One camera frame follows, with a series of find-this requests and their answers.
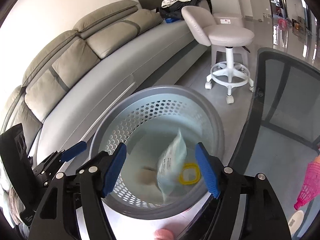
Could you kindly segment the pink shuttlecock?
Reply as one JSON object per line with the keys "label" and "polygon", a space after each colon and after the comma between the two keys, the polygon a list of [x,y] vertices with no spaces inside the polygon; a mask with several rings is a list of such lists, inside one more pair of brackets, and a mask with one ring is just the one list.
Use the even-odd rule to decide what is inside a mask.
{"label": "pink shuttlecock", "polygon": [[308,204],[319,195],[319,156],[308,163],[301,191],[294,204],[295,210]]}

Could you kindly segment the grey sofa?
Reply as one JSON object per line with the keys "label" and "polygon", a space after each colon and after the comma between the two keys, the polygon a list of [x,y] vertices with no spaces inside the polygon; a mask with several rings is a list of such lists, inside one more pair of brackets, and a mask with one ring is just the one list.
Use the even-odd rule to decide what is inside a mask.
{"label": "grey sofa", "polygon": [[1,131],[21,124],[39,165],[91,137],[135,91],[175,84],[204,52],[184,21],[167,23],[132,0],[105,5],[36,55],[7,100]]}

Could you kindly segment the clear plastic bag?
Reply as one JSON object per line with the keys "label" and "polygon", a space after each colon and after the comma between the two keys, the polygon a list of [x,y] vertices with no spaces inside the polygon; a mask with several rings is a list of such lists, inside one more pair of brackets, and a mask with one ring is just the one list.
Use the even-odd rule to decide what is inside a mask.
{"label": "clear plastic bag", "polygon": [[186,156],[187,146],[181,130],[178,129],[176,137],[162,153],[157,166],[157,186],[162,193],[164,203],[178,185]]}

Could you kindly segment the round beige side table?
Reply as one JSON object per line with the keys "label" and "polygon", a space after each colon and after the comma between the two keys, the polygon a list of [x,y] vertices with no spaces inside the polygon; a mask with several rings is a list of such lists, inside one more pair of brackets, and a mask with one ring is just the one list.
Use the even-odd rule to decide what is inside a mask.
{"label": "round beige side table", "polygon": [[244,20],[241,14],[229,12],[217,12],[213,14],[217,24],[236,25],[244,28]]}

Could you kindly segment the pink plastic stool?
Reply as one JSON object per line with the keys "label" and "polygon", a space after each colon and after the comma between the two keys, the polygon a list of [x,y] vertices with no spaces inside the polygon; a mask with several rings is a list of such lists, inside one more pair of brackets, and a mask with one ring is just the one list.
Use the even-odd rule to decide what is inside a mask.
{"label": "pink plastic stool", "polygon": [[280,30],[287,30],[287,20],[278,18],[278,27]]}

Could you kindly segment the grey perforated trash basket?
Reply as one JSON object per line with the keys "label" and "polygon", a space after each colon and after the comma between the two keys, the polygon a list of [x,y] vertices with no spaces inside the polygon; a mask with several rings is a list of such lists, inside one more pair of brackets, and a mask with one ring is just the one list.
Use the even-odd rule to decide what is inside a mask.
{"label": "grey perforated trash basket", "polygon": [[156,183],[138,179],[144,168],[156,171],[162,153],[177,135],[187,150],[185,161],[194,163],[195,148],[202,143],[210,155],[222,158],[224,132],[214,106],[199,92],[181,86],[156,86],[141,90],[116,105],[99,125],[90,155],[114,153],[124,143],[127,156],[113,191],[104,199],[112,210],[144,219],[175,216],[196,204],[207,192],[203,180],[194,185],[174,184],[163,196]]}

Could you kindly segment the beige swivel stool chair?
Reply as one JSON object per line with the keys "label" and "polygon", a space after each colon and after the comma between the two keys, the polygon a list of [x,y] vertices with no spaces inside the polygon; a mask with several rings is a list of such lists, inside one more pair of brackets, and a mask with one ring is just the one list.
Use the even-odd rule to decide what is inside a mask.
{"label": "beige swivel stool chair", "polygon": [[254,33],[234,24],[217,24],[210,11],[202,7],[185,6],[181,13],[195,40],[211,48],[212,65],[205,89],[212,89],[212,82],[226,87],[228,104],[234,102],[233,88],[249,84],[249,90],[253,91],[245,47],[252,43]]}

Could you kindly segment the pile of clothes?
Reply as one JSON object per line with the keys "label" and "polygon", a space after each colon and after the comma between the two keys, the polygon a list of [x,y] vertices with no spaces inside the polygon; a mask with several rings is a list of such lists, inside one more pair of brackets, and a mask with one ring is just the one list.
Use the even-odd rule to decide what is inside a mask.
{"label": "pile of clothes", "polygon": [[204,2],[204,9],[207,9],[211,13],[213,12],[213,7],[211,0],[190,0],[186,2],[176,1],[173,5],[170,5],[166,8],[158,7],[156,12],[159,12],[160,16],[163,19],[172,19],[172,20],[183,20],[181,10],[185,6],[201,6],[201,3]]}

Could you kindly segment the white slipper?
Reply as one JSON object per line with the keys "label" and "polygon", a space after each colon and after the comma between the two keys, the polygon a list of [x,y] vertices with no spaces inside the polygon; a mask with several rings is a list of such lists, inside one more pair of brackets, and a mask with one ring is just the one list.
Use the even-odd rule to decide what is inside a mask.
{"label": "white slipper", "polygon": [[302,225],[303,219],[304,219],[304,212],[302,210],[296,211],[291,216],[291,218],[288,221],[288,227],[289,227],[291,236],[293,236],[298,231],[298,229]]}

